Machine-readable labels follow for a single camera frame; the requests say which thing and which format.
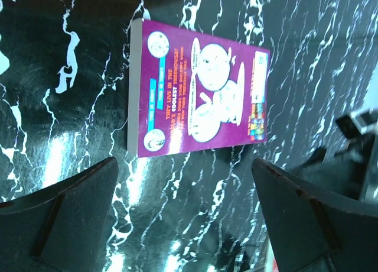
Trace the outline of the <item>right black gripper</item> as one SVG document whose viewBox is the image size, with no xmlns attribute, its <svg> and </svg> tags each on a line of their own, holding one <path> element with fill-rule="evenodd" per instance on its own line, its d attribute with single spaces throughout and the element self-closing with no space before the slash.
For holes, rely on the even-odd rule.
<svg viewBox="0 0 378 272">
<path fill-rule="evenodd" d="M 376 201 L 377 134 L 365 134 L 332 158 L 307 164 L 304 180 L 355 200 Z"/>
</svg>

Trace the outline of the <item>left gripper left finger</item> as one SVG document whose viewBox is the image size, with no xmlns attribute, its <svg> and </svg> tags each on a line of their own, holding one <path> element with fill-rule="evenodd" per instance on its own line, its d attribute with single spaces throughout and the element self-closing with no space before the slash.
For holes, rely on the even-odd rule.
<svg viewBox="0 0 378 272">
<path fill-rule="evenodd" d="M 1 203 L 1 271 L 93 271 L 119 173 L 108 157 Z"/>
</svg>

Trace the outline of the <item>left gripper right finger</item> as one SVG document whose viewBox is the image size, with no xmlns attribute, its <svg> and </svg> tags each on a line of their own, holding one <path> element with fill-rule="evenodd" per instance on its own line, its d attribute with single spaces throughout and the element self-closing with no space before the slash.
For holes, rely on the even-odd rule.
<svg viewBox="0 0 378 272">
<path fill-rule="evenodd" d="M 377 205 L 261 158 L 252 175 L 279 271 L 377 271 Z"/>
</svg>

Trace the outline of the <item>purple 117-storey treehouse book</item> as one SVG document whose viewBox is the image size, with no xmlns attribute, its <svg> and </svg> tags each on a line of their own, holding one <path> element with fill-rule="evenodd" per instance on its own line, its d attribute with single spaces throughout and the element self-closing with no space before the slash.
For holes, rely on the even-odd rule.
<svg viewBox="0 0 378 272">
<path fill-rule="evenodd" d="M 155 157 L 267 140 L 267 49 L 138 18 L 126 148 Z"/>
</svg>

